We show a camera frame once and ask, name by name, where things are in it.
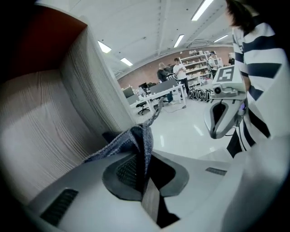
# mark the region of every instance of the brick wall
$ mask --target brick wall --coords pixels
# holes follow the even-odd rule
[[[216,51],[217,57],[222,58],[223,64],[228,64],[228,54],[233,52],[232,47],[207,47],[199,48],[197,51]],[[157,71],[159,69],[159,63],[163,62],[165,65],[174,64],[174,58],[180,57],[185,58],[189,57],[189,50],[184,51],[182,54],[174,53],[166,57],[160,58],[158,60],[152,61],[132,72],[125,75],[124,77],[118,80],[121,88],[126,88],[128,85],[131,85],[134,89],[137,89],[139,85],[143,83],[157,83],[159,80],[157,78]]]

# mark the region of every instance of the gray cloth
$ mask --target gray cloth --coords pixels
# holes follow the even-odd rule
[[[153,136],[150,126],[158,117],[162,108],[163,97],[158,104],[155,114],[143,124],[135,125],[130,129],[120,133],[109,145],[90,155],[84,163],[100,160],[121,152],[133,151],[144,156],[145,175],[151,160],[153,150]]]

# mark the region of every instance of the person in white shirt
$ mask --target person in white shirt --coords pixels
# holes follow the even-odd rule
[[[179,62],[178,58],[175,58],[174,62],[175,62],[175,66],[173,67],[173,72],[177,76],[181,84],[184,84],[187,96],[189,97],[189,82],[186,76],[186,68],[183,64]]]
[[[211,51],[210,57],[208,58],[208,64],[212,70],[213,79],[214,79],[214,76],[217,74],[217,70],[219,67],[219,65],[216,65],[216,63],[214,62],[214,55],[215,55],[214,51]]]

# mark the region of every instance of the shelf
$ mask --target shelf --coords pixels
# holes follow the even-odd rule
[[[206,69],[206,68],[208,68],[208,67],[207,66],[202,66],[201,68],[196,68],[196,69],[188,71],[186,73],[192,73],[192,72],[195,72],[195,71],[198,71],[198,70],[201,70],[201,69]]]
[[[183,59],[180,59],[180,60],[181,60],[181,61],[184,61],[184,60],[190,60],[190,59],[194,59],[194,58],[201,57],[201,56],[205,56],[205,54],[196,55],[196,56],[190,56],[190,57],[183,58]]]
[[[191,86],[194,86],[194,85],[200,85],[200,83],[188,85],[188,87],[191,87]]]
[[[195,64],[199,64],[199,63],[203,63],[203,62],[207,62],[207,60],[198,61],[198,62],[195,62],[195,63],[189,63],[189,64],[186,64],[185,67],[192,66],[192,65],[195,65]]]
[[[206,73],[206,74],[202,74],[202,75],[199,75],[197,77],[193,77],[193,78],[190,78],[190,79],[187,79],[188,81],[191,81],[193,79],[196,79],[196,78],[199,78],[199,77],[202,77],[202,76],[206,76],[206,75],[209,75],[210,73]]]

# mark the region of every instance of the fluorescent light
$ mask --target fluorescent light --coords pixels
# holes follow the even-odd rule
[[[197,21],[212,2],[213,0],[205,0],[198,11],[194,14],[191,21]]]
[[[223,39],[223,38],[226,38],[227,36],[228,36],[228,34],[224,35],[223,37],[221,37],[221,38],[215,40],[214,43],[216,43],[217,41],[220,41],[220,40]]]
[[[101,47],[101,50],[104,52],[104,53],[108,53],[110,52],[112,49],[110,49],[107,45],[104,45],[103,43],[101,43],[100,41],[98,41],[100,47]]]
[[[174,45],[174,48],[176,48],[176,47],[179,45],[179,43],[180,43],[180,41],[182,40],[183,36],[184,36],[184,34],[181,34],[181,35],[178,37],[178,40],[176,41],[176,43],[175,43],[175,45]]]
[[[129,60],[127,60],[126,58],[123,58],[122,60],[121,60],[122,62],[124,62],[126,65],[128,65],[128,66],[132,66],[133,64],[129,61]]]

